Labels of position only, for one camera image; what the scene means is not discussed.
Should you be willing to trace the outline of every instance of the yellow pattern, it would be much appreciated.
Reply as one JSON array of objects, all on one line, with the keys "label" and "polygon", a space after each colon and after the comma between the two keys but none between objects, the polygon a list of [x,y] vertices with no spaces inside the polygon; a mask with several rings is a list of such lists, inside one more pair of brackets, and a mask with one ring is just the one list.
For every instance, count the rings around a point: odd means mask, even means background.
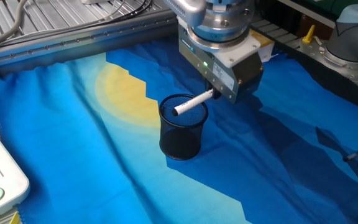
[{"label": "yellow pattern", "polygon": [[146,83],[120,66],[105,66],[95,90],[98,101],[113,116],[139,126],[160,127],[158,103],[145,96]]}]

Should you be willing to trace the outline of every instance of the dark blue fabric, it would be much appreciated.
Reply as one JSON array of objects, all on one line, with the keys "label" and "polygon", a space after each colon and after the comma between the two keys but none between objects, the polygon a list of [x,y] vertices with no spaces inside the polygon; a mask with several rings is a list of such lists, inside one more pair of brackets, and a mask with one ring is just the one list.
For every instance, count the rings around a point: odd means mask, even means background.
[{"label": "dark blue fabric", "polygon": [[200,94],[177,48],[158,40],[0,78],[2,142],[31,183],[24,223],[358,223],[358,160],[342,161],[358,150],[358,107],[285,55],[265,63],[253,95],[207,102],[189,161],[163,156],[158,128],[99,105],[106,61],[158,103]]}]

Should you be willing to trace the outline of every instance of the silver cylinder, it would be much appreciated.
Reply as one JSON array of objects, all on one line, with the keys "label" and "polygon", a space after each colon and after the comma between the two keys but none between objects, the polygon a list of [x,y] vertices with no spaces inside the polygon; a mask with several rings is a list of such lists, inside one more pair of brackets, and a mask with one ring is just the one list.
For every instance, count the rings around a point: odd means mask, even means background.
[{"label": "silver cylinder", "polygon": [[215,4],[215,0],[213,1],[214,4],[207,3],[203,23],[200,26],[193,27],[193,32],[204,40],[218,43],[244,37],[242,34],[248,30],[249,22],[254,13],[254,1],[226,0],[226,2],[231,3],[227,5]]}]

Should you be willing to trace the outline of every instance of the cable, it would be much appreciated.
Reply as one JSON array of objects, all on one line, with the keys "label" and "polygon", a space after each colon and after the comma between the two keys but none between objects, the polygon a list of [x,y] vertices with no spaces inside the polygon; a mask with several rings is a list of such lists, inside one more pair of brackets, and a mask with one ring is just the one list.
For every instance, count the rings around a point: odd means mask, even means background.
[{"label": "cable", "polygon": [[24,9],[24,4],[27,0],[21,0],[16,9],[16,21],[13,24],[12,28],[8,30],[6,33],[0,35],[0,43],[4,42],[6,39],[10,38],[14,35],[20,28],[20,24],[22,23],[22,11]]},{"label": "cable", "polygon": [[343,33],[345,33],[346,31],[348,31],[348,30],[350,30],[350,29],[353,29],[353,28],[355,28],[355,27],[358,27],[358,25],[354,25],[354,26],[352,26],[352,27],[349,27],[349,28],[345,29],[344,31],[342,31],[341,33],[339,33],[338,24],[335,22],[336,34],[337,34],[338,37],[341,36],[341,35],[342,35]]},{"label": "cable", "polygon": [[[98,24],[98,23],[104,22],[104,21],[106,21],[106,22],[116,21],[116,20],[118,20],[118,19],[120,19],[122,17],[125,17],[126,15],[128,15],[130,13],[133,13],[133,11],[132,11],[132,12],[130,12],[128,14],[125,14],[123,16],[120,16],[120,17],[118,17],[116,19],[111,19],[111,17],[113,15],[115,15],[115,13],[117,13],[120,10],[120,8],[124,5],[126,0],[122,0],[122,3],[120,4],[120,6],[113,12],[115,4],[116,4],[116,1],[117,0],[114,0],[114,4],[112,6],[111,13],[108,16],[106,16],[106,17],[104,17],[102,19],[99,19],[97,21],[86,22],[84,24],[79,24],[79,25],[76,25],[76,26],[73,26],[73,27],[62,28],[62,29],[59,29],[59,30],[43,30],[43,31],[36,32],[36,33],[33,33],[33,34],[28,34],[28,35],[25,35],[25,36],[26,37],[32,37],[33,35],[39,35],[39,34],[50,34],[50,33],[56,33],[56,32],[69,32],[69,31],[72,31],[72,30],[75,30],[75,29],[84,28],[86,26],[92,26],[92,25],[95,25],[95,24]],[[26,2],[27,2],[27,0],[21,0],[20,1],[19,5],[17,7],[17,10],[16,10],[15,23],[14,23],[14,25],[12,26],[12,28],[9,31],[7,31],[6,33],[0,35],[0,43],[4,42],[6,39],[8,39],[10,36],[14,35],[19,30],[20,24],[22,22],[22,15],[21,14],[22,14],[22,11],[24,9],[24,4]]]},{"label": "cable", "polygon": [[335,5],[335,2],[336,2],[336,0],[334,0],[333,3],[331,4],[331,8],[330,8],[330,10],[329,10],[330,12],[333,12],[333,8],[334,8],[334,5]]}]

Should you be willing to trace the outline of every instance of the yellow object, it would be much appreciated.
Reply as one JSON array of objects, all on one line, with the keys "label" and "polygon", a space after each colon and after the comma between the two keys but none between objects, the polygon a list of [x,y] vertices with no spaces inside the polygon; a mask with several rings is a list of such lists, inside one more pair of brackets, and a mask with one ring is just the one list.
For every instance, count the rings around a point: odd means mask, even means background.
[{"label": "yellow object", "polygon": [[249,30],[249,34],[259,41],[260,48],[268,46],[269,44],[274,44],[274,41],[256,31],[253,31],[252,29]]},{"label": "yellow object", "polygon": [[313,38],[313,32],[314,32],[314,25],[310,27],[310,30],[308,32],[308,35],[302,39],[303,43],[310,44],[312,38]]},{"label": "yellow object", "polygon": [[9,224],[19,224],[19,222],[20,222],[20,216],[19,216],[18,212],[15,212],[15,214],[13,215],[13,218]]}]

